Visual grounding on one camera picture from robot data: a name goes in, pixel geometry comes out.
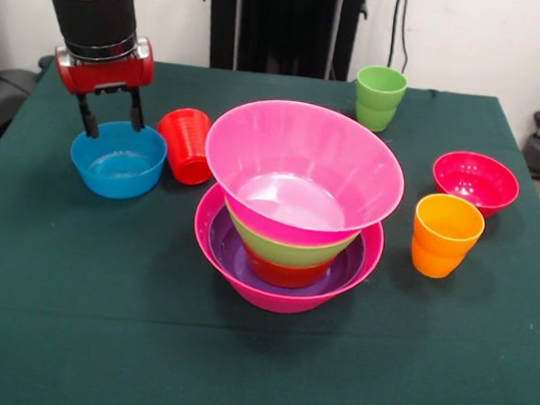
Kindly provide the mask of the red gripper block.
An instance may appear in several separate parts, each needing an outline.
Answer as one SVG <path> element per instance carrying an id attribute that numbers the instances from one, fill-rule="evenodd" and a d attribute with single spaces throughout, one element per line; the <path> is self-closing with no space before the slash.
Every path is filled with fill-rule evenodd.
<path id="1" fill-rule="evenodd" d="M 138 37 L 134 50 L 128 56 L 113 61 L 89 62 L 78 60 L 65 47 L 57 47 L 55 65 L 62 84 L 75 94 L 86 136 L 99 137 L 98 123 L 89 107 L 86 94 L 103 88 L 127 87 L 130 93 L 130 122 L 135 132 L 145 127 L 139 87 L 150 85 L 154 78 L 152 46 L 147 37 Z"/>

